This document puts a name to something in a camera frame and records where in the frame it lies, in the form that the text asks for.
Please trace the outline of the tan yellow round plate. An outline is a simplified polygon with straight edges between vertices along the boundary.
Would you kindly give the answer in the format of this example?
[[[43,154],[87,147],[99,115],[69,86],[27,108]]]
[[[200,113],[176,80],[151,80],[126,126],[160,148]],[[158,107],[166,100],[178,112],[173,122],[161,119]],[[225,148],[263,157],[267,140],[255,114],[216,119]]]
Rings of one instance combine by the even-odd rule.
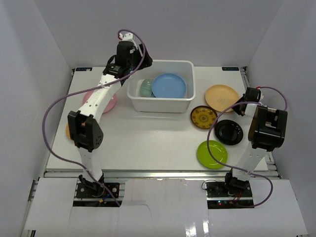
[[[213,85],[205,92],[206,103],[218,112],[223,112],[239,99],[239,94],[227,85]]]

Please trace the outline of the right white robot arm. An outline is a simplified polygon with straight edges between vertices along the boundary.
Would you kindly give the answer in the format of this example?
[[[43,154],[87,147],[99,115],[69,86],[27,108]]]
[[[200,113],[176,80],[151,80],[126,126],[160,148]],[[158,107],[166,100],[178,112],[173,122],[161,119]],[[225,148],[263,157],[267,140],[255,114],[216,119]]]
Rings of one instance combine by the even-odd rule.
[[[231,168],[225,176],[223,192],[229,197],[248,189],[251,174],[258,163],[269,152],[281,147],[285,140],[288,112],[261,104],[262,97],[260,89],[248,87],[233,108],[237,114],[248,116],[252,121],[248,132],[249,143],[236,168]]]

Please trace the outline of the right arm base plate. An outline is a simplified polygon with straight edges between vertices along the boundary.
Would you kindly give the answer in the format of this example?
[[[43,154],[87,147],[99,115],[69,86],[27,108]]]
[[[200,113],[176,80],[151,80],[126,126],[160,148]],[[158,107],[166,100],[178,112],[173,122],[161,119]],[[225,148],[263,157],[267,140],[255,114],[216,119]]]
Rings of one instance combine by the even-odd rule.
[[[206,192],[209,210],[253,208],[254,200],[250,185],[244,191],[229,191],[224,181],[210,179],[203,181],[201,188]]]

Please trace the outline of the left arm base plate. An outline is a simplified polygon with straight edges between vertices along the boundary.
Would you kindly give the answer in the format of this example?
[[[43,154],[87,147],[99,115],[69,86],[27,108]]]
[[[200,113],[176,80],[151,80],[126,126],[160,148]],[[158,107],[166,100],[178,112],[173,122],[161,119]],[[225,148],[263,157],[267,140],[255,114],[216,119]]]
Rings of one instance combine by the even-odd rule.
[[[97,191],[87,188],[81,182],[77,183],[73,201],[74,207],[118,207],[106,189]]]

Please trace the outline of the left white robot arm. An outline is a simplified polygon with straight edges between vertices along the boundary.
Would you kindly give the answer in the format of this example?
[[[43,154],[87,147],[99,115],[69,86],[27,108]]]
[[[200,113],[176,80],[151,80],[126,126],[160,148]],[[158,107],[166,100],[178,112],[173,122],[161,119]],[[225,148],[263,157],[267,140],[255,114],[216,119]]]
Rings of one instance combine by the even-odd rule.
[[[68,113],[70,138],[78,148],[84,166],[79,180],[93,197],[100,197],[105,191],[103,172],[92,157],[93,151],[100,147],[104,137],[99,125],[103,111],[129,74],[150,67],[152,62],[144,44],[136,45],[131,41],[121,40],[116,54],[108,60],[102,72],[98,89],[93,90],[76,112]]]

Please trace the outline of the blue round plate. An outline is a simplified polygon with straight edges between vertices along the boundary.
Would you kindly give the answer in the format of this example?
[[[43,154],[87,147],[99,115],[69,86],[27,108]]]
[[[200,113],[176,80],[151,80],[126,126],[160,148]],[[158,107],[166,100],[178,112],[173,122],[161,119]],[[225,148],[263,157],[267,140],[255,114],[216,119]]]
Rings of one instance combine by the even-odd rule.
[[[157,98],[181,99],[185,97],[186,90],[185,81],[176,74],[161,74],[152,83],[152,92]]]

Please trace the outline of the teal rectangular divided plate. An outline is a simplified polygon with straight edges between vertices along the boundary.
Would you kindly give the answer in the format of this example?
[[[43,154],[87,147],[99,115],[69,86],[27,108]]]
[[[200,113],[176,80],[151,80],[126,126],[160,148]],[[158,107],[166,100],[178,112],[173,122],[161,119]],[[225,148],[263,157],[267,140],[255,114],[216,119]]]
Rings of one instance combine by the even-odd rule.
[[[155,98],[153,91],[152,91],[152,84],[153,79],[144,79],[141,83],[139,92],[142,97],[149,97],[149,98]]]

